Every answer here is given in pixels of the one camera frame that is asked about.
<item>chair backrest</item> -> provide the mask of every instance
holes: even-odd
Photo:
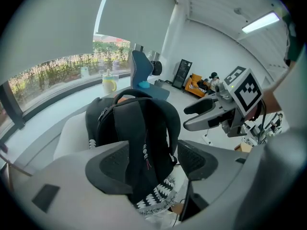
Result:
[[[135,89],[142,81],[147,81],[154,66],[143,52],[133,50],[131,61],[131,88]]]

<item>cup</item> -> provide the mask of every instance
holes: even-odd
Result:
[[[116,90],[117,85],[110,70],[107,70],[106,74],[103,74],[102,86],[107,93],[112,93]]]

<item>ceiling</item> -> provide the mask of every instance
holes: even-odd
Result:
[[[246,48],[275,80],[286,70],[287,29],[283,20],[245,34],[242,27],[275,11],[280,17],[286,9],[279,0],[184,0],[186,16],[208,25]]]

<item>cardboard box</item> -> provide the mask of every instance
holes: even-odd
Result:
[[[241,142],[238,146],[235,147],[235,151],[242,151],[242,152],[250,152],[252,146],[246,144],[245,142]]]

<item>chair armrest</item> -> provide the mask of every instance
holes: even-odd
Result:
[[[190,88],[191,83],[192,83],[192,78],[189,78],[187,81],[186,87],[184,89],[188,90]]]

